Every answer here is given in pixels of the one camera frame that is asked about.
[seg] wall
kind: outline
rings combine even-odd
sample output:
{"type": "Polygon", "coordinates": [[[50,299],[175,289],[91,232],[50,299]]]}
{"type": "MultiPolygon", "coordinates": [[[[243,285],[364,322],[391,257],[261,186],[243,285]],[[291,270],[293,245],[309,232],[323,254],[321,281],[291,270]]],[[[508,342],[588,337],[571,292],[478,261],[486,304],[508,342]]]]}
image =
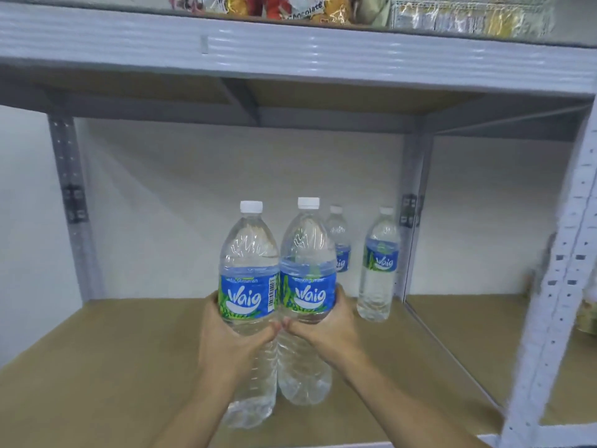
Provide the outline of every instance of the wall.
{"type": "Polygon", "coordinates": [[[81,307],[46,115],[0,105],[0,367],[81,307]]]}
{"type": "MultiPolygon", "coordinates": [[[[78,120],[100,264],[110,297],[204,296],[241,199],[262,199],[280,242],[296,197],[345,206],[358,290],[363,236],[398,193],[402,139],[78,120]]],[[[516,293],[550,230],[571,145],[440,138],[412,293],[516,293]]]]}

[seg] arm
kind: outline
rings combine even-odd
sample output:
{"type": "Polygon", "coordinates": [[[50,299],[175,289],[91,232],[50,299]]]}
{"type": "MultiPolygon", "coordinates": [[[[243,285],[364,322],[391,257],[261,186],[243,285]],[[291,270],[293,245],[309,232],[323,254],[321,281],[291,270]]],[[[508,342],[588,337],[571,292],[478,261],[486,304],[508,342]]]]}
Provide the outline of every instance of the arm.
{"type": "Polygon", "coordinates": [[[402,392],[377,369],[361,347],[344,290],[316,325],[285,318],[285,330],[306,339],[361,397],[396,448],[482,448],[485,443],[422,402],[402,392]]]}
{"type": "Polygon", "coordinates": [[[255,354],[280,330],[279,323],[272,323],[259,333],[240,336],[221,319],[217,294],[206,299],[209,302],[201,324],[197,386],[153,448],[206,448],[236,386],[250,373],[255,354]]]}

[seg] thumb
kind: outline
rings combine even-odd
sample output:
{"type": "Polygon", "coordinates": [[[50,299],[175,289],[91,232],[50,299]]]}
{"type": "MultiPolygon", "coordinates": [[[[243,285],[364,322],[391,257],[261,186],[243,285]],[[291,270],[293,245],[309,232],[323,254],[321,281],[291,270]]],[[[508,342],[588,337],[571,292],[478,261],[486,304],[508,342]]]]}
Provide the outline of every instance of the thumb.
{"type": "Polygon", "coordinates": [[[280,326],[279,322],[272,321],[262,331],[259,331],[256,334],[247,337],[246,338],[247,343],[249,344],[251,349],[257,350],[264,344],[267,344],[270,341],[273,341],[273,339],[276,338],[276,335],[280,331],[280,328],[281,328],[281,326],[280,326]]]}
{"type": "Polygon", "coordinates": [[[285,317],[282,321],[282,326],[287,332],[296,336],[300,336],[309,342],[311,342],[311,339],[313,338],[313,327],[309,324],[303,324],[302,322],[285,317]]]}

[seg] blue label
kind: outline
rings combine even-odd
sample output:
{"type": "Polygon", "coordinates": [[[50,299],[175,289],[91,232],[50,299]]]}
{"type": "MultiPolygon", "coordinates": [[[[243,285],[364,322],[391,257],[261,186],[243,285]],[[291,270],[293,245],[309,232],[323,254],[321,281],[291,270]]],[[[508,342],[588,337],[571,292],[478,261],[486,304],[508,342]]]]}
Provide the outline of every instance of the blue label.
{"type": "Polygon", "coordinates": [[[336,250],[336,272],[347,271],[349,261],[350,261],[350,248],[347,250],[336,250]]]}
{"type": "Polygon", "coordinates": [[[393,272],[398,267],[398,249],[384,247],[382,243],[374,250],[369,246],[365,247],[363,265],[370,271],[393,272]]]}
{"type": "Polygon", "coordinates": [[[300,313],[322,313],[336,302],[336,274],[302,278],[280,273],[282,304],[300,313]]]}
{"type": "Polygon", "coordinates": [[[278,274],[233,278],[220,275],[218,304],[226,319],[257,319],[276,309],[278,274]]]}

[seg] plastic bottle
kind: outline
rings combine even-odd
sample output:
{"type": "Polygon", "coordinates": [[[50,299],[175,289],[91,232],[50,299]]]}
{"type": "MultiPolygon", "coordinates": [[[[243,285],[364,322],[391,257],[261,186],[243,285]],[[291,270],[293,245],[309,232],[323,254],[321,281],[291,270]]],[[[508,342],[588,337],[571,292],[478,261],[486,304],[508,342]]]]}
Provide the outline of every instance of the plastic bottle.
{"type": "Polygon", "coordinates": [[[394,209],[380,207],[379,212],[379,217],[365,238],[361,285],[356,304],[363,319],[375,322],[384,321],[390,316],[400,248],[394,209]]]}
{"type": "MultiPolygon", "coordinates": [[[[264,329],[275,317],[280,258],[272,232],[261,219],[261,201],[241,201],[242,218],[220,253],[218,303],[222,318],[240,335],[264,329]]],[[[235,391],[223,422],[253,428],[276,404],[276,341],[259,350],[251,376],[235,391]]]]}
{"type": "Polygon", "coordinates": [[[336,281],[346,286],[346,272],[350,263],[350,236],[348,224],[342,216],[342,206],[330,206],[330,217],[325,221],[325,227],[336,244],[336,281]]]}
{"type": "MultiPolygon", "coordinates": [[[[316,324],[336,300],[336,248],[318,215],[319,198],[299,198],[296,218],[280,248],[280,313],[316,324]]],[[[323,401],[332,372],[307,341],[278,335],[278,384],[284,397],[306,406],[323,401]]]]}

